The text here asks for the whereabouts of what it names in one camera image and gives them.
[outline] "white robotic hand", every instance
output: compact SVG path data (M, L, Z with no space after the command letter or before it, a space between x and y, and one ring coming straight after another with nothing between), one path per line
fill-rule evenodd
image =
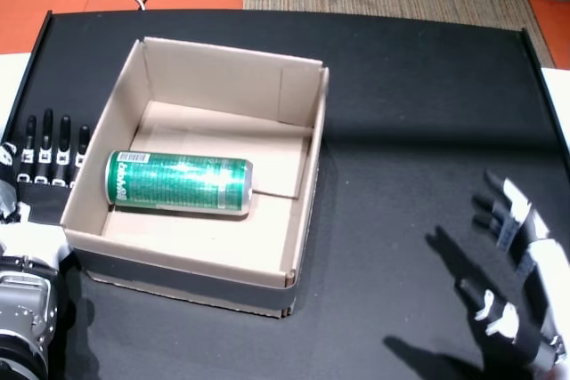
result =
M69 246L60 226L28 222L30 207L17 198L15 154L11 144L0 146L0 378L47 380L47 346L66 293L60 261Z
M472 279L460 281L458 288L474 306L475 321L488 336L499 337L518 364L538 378L570 380L570 266L564 249L511 180L490 172L485 179L502 200L475 196L483 212L474 221L496 236L497 247L509 253L525 280L533 321L522 319L514 305Z

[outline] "carpet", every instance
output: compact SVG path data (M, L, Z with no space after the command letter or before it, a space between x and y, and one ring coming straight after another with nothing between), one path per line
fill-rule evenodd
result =
M358 13L520 30L544 67L554 64L527 0L244 0L244 9Z

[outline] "cardboard box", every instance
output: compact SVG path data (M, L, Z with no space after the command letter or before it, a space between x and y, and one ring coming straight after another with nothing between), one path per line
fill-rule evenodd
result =
M291 313L314 196L329 72L320 61L146 37L97 125L61 224L88 274L122 287ZM113 150L245 158L244 219L109 207Z

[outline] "energy drink can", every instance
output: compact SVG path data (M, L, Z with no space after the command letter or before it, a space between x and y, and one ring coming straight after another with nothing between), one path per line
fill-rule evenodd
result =
M105 195L116 206L244 215L251 207L252 170L245 159L114 151Z

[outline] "black table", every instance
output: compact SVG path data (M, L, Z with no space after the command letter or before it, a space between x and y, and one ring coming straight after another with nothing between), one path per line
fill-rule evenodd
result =
M454 277L484 271L522 303L506 256L471 224L484 168L514 179L568 250L565 155L524 33L286 12L53 16L10 136L20 141L27 115L46 107L94 125L143 36L330 67L299 298L290 318L267 319L94 283L72 268L73 325L60 328L53 378L473 378L465 373L484 361ZM66 197L31 193L55 212ZM497 374L490 361L485 371Z

